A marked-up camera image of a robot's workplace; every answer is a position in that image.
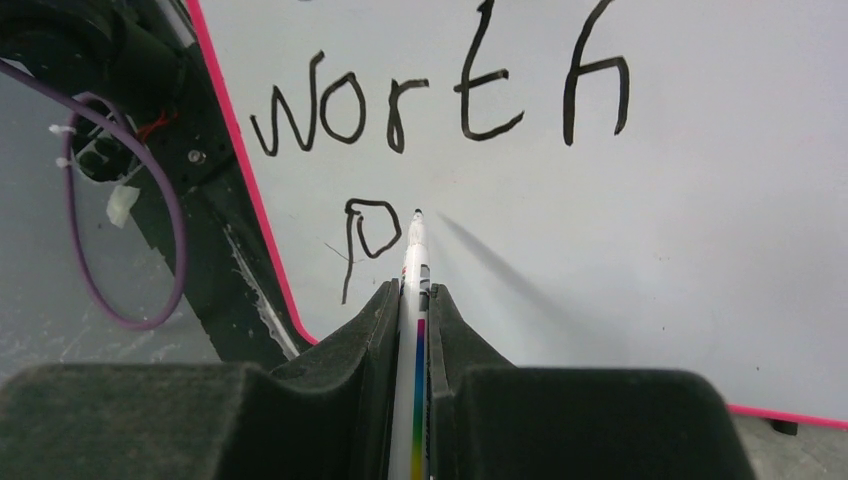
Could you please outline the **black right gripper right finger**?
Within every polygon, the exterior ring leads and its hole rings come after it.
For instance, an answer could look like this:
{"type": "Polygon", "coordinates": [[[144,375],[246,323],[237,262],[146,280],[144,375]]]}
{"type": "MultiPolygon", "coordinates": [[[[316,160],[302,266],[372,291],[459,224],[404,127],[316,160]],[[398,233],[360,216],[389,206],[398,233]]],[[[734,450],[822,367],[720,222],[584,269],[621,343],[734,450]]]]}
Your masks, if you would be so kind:
{"type": "Polygon", "coordinates": [[[724,400],[680,370],[518,367],[429,301],[437,479],[751,479],[724,400]]]}

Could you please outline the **black whiteboard marker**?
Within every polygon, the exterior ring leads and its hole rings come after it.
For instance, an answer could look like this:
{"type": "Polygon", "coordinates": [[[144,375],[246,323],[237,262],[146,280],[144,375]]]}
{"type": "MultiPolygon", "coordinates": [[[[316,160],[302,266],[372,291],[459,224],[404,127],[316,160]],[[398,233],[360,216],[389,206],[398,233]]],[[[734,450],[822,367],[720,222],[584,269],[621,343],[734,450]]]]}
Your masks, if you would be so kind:
{"type": "Polygon", "coordinates": [[[400,282],[398,350],[387,477],[427,479],[430,267],[424,215],[414,211],[400,282]]]}

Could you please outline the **red framed whiteboard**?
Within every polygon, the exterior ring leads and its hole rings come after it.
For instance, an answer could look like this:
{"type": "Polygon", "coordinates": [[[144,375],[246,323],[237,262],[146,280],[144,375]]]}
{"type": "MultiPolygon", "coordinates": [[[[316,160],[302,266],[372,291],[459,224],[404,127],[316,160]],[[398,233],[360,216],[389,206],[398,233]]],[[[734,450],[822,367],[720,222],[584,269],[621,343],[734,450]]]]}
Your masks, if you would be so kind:
{"type": "Polygon", "coordinates": [[[192,1],[297,333],[400,274],[516,364],[847,422],[843,1],[192,1]]]}

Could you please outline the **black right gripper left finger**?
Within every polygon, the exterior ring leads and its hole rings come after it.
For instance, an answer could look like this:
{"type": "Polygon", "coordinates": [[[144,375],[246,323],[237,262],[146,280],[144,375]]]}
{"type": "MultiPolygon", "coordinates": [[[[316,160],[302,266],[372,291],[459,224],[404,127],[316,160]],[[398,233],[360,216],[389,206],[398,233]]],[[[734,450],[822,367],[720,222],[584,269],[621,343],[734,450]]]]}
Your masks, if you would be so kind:
{"type": "Polygon", "coordinates": [[[52,364],[1,390],[5,479],[383,479],[399,285],[293,360],[52,364]]]}

